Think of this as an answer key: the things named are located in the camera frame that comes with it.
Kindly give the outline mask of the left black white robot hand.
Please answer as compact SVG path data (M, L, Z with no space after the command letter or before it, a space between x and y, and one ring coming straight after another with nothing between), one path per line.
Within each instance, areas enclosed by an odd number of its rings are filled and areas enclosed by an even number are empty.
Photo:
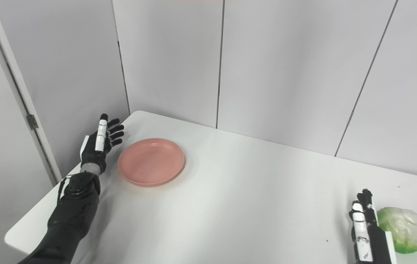
M122 144L125 126L119 118L108 119L107 114L101 114L97 130L84 141L81 150L81 172L91 172L101 175L105 172L108 153Z

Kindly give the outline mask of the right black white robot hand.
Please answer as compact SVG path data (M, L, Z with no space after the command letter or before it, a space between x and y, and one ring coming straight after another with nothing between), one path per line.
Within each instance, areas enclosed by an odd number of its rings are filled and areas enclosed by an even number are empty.
M357 193L348 213L351 219L351 240L355 264L396 264L391 232L379 227L373 194L368 189Z

